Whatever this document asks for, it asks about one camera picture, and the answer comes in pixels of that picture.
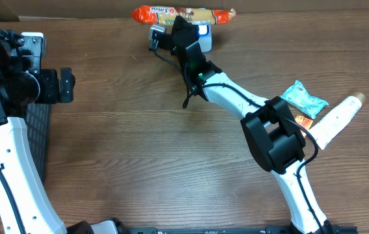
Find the spaghetti pasta packet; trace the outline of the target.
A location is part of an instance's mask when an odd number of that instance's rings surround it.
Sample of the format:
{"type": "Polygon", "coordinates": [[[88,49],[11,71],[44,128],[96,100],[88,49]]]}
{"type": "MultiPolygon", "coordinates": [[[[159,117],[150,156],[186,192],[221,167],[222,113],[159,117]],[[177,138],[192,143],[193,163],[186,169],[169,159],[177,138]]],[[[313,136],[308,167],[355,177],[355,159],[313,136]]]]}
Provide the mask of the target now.
{"type": "Polygon", "coordinates": [[[220,25],[236,16],[236,11],[211,10],[205,8],[184,8],[171,6],[141,5],[131,12],[139,23],[173,25],[177,16],[195,25],[220,25]]]}

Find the teal snack packet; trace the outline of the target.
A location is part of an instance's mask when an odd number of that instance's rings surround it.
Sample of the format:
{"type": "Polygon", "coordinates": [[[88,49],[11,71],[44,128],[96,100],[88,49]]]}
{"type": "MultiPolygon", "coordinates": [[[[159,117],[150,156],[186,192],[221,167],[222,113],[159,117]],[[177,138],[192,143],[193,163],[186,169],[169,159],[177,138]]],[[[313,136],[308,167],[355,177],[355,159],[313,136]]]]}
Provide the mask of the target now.
{"type": "Polygon", "coordinates": [[[302,82],[298,80],[280,97],[312,119],[315,119],[320,111],[329,105],[326,100],[311,96],[302,82]]]}

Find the small orange snack packet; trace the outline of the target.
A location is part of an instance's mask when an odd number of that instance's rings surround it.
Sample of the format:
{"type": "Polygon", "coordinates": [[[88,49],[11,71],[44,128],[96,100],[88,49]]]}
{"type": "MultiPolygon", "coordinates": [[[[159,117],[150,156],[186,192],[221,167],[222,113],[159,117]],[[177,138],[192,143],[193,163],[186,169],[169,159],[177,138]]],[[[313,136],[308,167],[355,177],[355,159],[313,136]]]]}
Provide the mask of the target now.
{"type": "Polygon", "coordinates": [[[302,115],[297,115],[295,122],[308,131],[312,127],[313,120],[302,115]]]}

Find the white tube gold cap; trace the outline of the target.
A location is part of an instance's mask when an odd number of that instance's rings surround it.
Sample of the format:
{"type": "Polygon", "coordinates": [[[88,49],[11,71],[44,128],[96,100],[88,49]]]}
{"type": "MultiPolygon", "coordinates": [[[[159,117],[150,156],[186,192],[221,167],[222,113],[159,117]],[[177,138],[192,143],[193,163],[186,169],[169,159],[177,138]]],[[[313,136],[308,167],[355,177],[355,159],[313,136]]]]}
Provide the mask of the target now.
{"type": "Polygon", "coordinates": [[[350,123],[365,101],[366,96],[363,93],[354,92],[310,128],[310,133],[321,150],[350,123]]]}

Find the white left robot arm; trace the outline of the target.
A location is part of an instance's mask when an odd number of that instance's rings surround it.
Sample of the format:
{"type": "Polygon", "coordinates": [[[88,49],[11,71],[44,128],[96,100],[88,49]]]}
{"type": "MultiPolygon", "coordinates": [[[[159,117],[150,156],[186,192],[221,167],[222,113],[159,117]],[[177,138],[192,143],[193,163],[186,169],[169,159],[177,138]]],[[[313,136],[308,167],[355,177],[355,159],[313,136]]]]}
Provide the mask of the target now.
{"type": "Polygon", "coordinates": [[[119,234],[115,219],[66,226],[52,207],[34,165],[25,123],[27,106],[69,103],[70,68],[43,69],[46,38],[40,32],[0,29],[0,218],[6,233],[119,234]]]}

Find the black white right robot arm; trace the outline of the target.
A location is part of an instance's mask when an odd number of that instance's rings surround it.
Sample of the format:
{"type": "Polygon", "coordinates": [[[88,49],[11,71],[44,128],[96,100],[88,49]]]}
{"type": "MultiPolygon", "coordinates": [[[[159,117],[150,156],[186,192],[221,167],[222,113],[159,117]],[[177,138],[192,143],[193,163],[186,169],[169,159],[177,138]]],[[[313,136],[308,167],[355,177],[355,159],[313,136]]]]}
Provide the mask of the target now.
{"type": "Polygon", "coordinates": [[[332,233],[320,209],[305,166],[311,159],[303,151],[307,130],[295,122],[287,102],[256,96],[233,82],[199,44],[199,27],[176,16],[171,33],[162,27],[149,36],[150,48],[169,50],[178,57],[174,66],[181,73],[187,95],[200,96],[235,116],[253,159],[274,175],[288,204],[294,233],[332,233]]]}

